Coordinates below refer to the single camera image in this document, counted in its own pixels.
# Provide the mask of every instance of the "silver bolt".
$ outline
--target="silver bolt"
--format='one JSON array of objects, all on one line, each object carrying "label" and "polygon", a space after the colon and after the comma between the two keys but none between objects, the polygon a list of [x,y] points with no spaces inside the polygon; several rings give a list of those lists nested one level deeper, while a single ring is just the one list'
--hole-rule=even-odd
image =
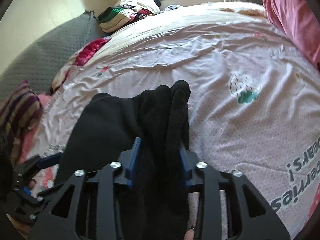
[{"label": "silver bolt", "polygon": [[34,215],[34,214],[31,214],[30,216],[29,216],[29,218],[31,219],[31,220],[35,220],[36,219],[36,215]]},{"label": "silver bolt", "polygon": [[204,162],[199,162],[199,163],[196,164],[196,166],[199,169],[205,169],[206,167],[208,167],[207,163],[204,163]]},{"label": "silver bolt", "polygon": [[77,171],[75,171],[75,175],[76,175],[77,177],[83,176],[83,175],[84,175],[84,170],[77,170]]},{"label": "silver bolt", "polygon": [[121,162],[112,162],[112,163],[110,163],[110,166],[112,168],[119,168],[119,167],[121,167]]},{"label": "silver bolt", "polygon": [[234,170],[232,172],[232,175],[235,176],[235,177],[241,177],[243,175],[243,172],[239,171],[239,170]]}]

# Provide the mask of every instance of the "gray quilted blanket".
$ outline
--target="gray quilted blanket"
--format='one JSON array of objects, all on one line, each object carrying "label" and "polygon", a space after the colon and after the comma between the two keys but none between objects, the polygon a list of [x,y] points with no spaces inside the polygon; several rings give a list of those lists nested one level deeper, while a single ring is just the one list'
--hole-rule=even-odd
[{"label": "gray quilted blanket", "polygon": [[25,79],[34,92],[49,93],[53,78],[68,58],[86,43],[106,36],[93,16],[93,11],[85,11],[26,48],[0,76],[0,105]]}]

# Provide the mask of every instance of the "pink pillow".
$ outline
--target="pink pillow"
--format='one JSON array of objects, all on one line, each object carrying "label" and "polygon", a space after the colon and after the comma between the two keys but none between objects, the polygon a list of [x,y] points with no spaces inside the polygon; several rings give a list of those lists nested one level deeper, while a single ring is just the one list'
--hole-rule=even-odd
[{"label": "pink pillow", "polygon": [[283,31],[318,69],[320,24],[305,0],[263,0],[270,22]]},{"label": "pink pillow", "polygon": [[[48,102],[51,100],[51,96],[47,96],[44,93],[38,95],[38,97],[40,99],[42,107],[45,107],[48,104]],[[23,135],[23,137],[22,137],[22,152],[20,155],[19,163],[23,163],[26,160],[28,153],[32,147],[33,137],[34,137],[37,129],[38,129],[38,124],[32,130],[30,130],[29,132],[27,132],[26,134]]]}]

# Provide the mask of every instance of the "sunlit bed sheet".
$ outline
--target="sunlit bed sheet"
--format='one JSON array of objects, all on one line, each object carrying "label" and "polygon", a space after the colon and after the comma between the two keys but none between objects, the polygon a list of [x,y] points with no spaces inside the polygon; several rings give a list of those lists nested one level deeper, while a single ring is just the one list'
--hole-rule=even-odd
[{"label": "sunlit bed sheet", "polygon": [[[190,149],[220,171],[243,171],[296,236],[320,197],[320,74],[263,8],[184,7],[111,38],[83,67],[72,65],[74,57],[65,65],[69,76],[46,106],[28,157],[66,145],[95,94],[130,98],[183,79],[191,90]],[[35,191],[51,187],[56,170],[41,171]],[[190,225],[196,198],[189,198]]]}]

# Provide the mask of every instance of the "striped fabric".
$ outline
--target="striped fabric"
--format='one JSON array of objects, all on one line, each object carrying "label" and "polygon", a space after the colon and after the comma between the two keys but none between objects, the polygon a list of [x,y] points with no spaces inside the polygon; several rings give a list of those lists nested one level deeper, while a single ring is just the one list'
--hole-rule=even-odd
[{"label": "striped fabric", "polygon": [[38,96],[28,81],[21,82],[9,99],[0,107],[0,127],[5,130],[7,149],[14,165],[21,154],[21,139],[25,131],[31,130],[42,114]]}]

